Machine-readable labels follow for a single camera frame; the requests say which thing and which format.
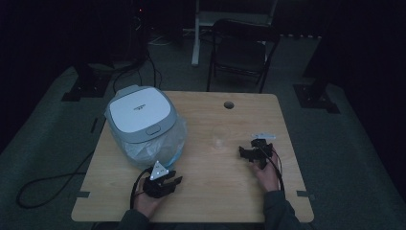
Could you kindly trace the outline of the white and grey rice cooker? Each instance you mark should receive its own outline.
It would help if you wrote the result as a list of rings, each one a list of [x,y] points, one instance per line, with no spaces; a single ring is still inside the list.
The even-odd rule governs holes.
[[[127,143],[143,143],[169,131],[176,109],[165,93],[151,86],[131,85],[117,92],[105,110],[114,134]]]

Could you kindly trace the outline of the person's right hand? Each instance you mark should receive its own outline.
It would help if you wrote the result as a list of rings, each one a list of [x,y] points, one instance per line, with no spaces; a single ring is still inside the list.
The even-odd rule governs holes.
[[[265,192],[274,192],[280,189],[278,179],[278,157],[273,155],[264,169],[261,169],[256,163],[250,164],[254,176],[257,178],[260,186]]]

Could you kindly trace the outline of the black stand base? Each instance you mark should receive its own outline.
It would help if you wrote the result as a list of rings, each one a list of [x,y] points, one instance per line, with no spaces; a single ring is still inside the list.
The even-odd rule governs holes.
[[[328,77],[321,67],[308,64],[304,70],[306,78],[314,78],[312,84],[294,84],[293,88],[301,108],[325,109],[327,113],[339,114],[340,110],[327,94]]]
[[[95,71],[87,63],[74,65],[78,77],[70,89],[62,96],[63,102],[78,102],[81,98],[102,98],[111,80],[111,75]]]

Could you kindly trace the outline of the person's left hand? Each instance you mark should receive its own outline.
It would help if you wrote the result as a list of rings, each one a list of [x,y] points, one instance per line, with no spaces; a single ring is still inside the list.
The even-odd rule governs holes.
[[[166,199],[164,197],[150,197],[144,191],[137,190],[135,192],[132,204],[135,210],[143,214],[148,219],[151,219],[165,200]]]

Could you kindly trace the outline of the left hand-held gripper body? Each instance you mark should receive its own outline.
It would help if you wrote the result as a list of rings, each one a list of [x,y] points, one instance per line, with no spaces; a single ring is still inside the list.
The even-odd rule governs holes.
[[[143,190],[154,198],[160,198],[171,194],[167,190],[166,175],[170,170],[166,169],[159,161],[156,161],[154,166],[148,170],[150,176],[145,179]]]

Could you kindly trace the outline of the black folding chair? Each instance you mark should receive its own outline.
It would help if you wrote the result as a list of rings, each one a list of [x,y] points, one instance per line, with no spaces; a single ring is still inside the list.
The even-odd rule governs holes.
[[[212,51],[206,91],[211,88],[217,71],[252,76],[263,91],[271,59],[281,36],[266,23],[254,23],[235,19],[219,19],[212,28]]]

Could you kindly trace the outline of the clear plastic bag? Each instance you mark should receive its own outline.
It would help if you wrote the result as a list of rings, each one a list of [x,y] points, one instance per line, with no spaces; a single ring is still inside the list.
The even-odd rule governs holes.
[[[186,120],[177,115],[170,130],[143,143],[127,143],[114,132],[111,134],[128,162],[136,168],[144,170],[159,161],[163,167],[172,170],[182,154],[188,132]]]

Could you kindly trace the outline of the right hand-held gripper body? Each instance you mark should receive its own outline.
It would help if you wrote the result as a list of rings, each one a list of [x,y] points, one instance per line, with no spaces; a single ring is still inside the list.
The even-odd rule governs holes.
[[[273,144],[267,143],[263,138],[255,138],[251,141],[252,158],[250,162],[259,163],[259,167],[263,170],[268,162],[271,161],[273,154],[275,153]]]

